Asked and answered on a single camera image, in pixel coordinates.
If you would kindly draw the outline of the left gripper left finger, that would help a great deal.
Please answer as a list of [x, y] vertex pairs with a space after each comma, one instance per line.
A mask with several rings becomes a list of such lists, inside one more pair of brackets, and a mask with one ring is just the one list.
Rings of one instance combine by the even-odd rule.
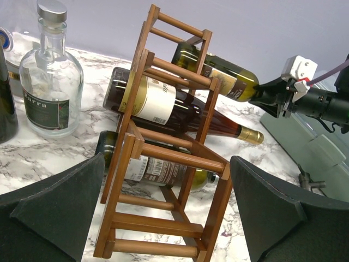
[[81, 261], [104, 177], [101, 153], [1, 195], [1, 261]]

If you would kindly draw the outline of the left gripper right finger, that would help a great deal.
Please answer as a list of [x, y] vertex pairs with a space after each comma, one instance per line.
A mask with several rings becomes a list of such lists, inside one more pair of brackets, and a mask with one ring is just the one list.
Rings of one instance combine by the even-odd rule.
[[348, 203], [230, 160], [251, 261], [348, 261]]

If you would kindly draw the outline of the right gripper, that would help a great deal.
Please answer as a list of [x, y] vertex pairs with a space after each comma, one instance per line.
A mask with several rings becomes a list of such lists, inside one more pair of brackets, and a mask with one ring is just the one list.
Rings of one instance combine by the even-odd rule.
[[290, 117], [311, 86], [309, 79], [290, 81], [277, 78], [256, 87], [256, 94], [249, 103], [259, 107], [275, 118]]

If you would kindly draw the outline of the green bottle white label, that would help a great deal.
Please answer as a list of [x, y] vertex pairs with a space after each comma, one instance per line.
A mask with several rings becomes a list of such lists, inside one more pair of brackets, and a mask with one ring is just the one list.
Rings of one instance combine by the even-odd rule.
[[18, 120], [13, 94], [10, 88], [9, 75], [1, 46], [1, 144], [12, 139], [18, 131]]

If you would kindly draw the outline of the clear bottle dark label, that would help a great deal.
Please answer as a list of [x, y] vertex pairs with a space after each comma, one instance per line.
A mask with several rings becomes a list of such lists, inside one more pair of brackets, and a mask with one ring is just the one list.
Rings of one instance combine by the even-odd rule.
[[62, 138], [79, 125], [83, 69], [65, 49], [67, 8], [60, 1], [37, 1], [40, 45], [19, 66], [29, 126], [41, 136]]

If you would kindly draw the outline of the clear wine bottle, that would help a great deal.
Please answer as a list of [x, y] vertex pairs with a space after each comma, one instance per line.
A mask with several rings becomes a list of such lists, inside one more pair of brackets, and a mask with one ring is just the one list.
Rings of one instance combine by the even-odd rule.
[[29, 32], [9, 31], [1, 27], [1, 41], [9, 74], [11, 91], [18, 100], [23, 100], [19, 66], [23, 56], [40, 47], [39, 39], [29, 35]]

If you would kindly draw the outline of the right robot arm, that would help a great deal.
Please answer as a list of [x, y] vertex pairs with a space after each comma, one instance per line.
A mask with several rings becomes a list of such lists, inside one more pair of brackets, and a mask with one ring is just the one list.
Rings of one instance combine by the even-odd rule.
[[348, 133], [348, 58], [315, 78], [316, 69], [310, 59], [290, 57], [281, 77], [258, 85], [249, 103], [275, 118], [297, 113], [318, 120], [330, 133], [335, 126]]

